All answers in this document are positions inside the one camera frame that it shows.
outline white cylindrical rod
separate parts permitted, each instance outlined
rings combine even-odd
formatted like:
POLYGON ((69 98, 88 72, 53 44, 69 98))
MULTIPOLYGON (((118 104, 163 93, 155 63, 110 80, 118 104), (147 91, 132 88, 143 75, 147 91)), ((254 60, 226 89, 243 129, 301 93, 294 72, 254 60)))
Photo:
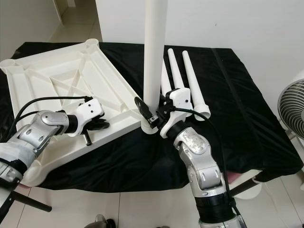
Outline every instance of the white cylindrical rod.
POLYGON ((179 67, 177 65, 175 55, 174 55, 172 48, 168 49, 168 55, 169 55, 170 67, 171 67, 171 71, 172 71, 172 77, 173 77, 173 81, 174 81, 174 87, 176 89, 184 88, 185 86, 184 86, 184 83, 182 82, 181 73, 180 73, 179 67))
POLYGON ((164 60, 162 60, 161 79, 161 93, 166 96, 166 93, 171 91, 171 85, 164 60))
MULTIPOLYGON (((155 115, 159 105, 162 59, 165 44, 168 0, 146 0, 144 35, 143 101, 155 115)), ((142 120, 142 130, 147 134, 157 132, 142 120)))
MULTIPOLYGON (((185 67, 186 67, 186 73, 187 78, 189 82, 189 87, 191 91, 191 96, 194 104, 194 111, 203 114, 205 117, 209 118, 211 116, 210 110, 208 105, 205 104, 203 95, 201 94, 201 90, 199 87, 199 83, 197 81, 197 78, 195 76, 189 54, 187 51, 182 52, 182 56, 184 59, 185 67)), ((195 118, 199 121, 203 121, 201 117, 195 115, 195 118)))

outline black tablecloth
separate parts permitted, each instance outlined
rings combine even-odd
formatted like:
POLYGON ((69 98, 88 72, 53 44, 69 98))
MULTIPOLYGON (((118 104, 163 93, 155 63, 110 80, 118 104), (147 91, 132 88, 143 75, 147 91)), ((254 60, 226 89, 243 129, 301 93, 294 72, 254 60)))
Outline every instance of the black tablecloth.
MULTIPOLYGON (((72 43, 27 42, 16 50, 13 58, 69 45, 72 43)), ((303 163, 280 123, 231 49, 166 46, 164 60, 172 87, 169 48, 174 50, 186 87, 189 84, 181 53, 183 50, 189 53, 205 102, 211 110, 210 120, 221 134, 229 171, 262 170, 256 180, 263 182, 302 168, 303 163)), ((143 97, 144 46, 100 43, 100 49, 143 97)), ((13 120, 7 80, 2 72, 0 89, 2 135, 13 120)), ((209 140, 212 155, 221 168, 213 130, 207 123, 195 121, 193 116, 187 118, 187 123, 209 140)), ((187 183, 185 166, 172 143, 159 134, 146 135, 139 128, 53 170, 40 186, 55 190, 120 192, 175 189, 187 183)))

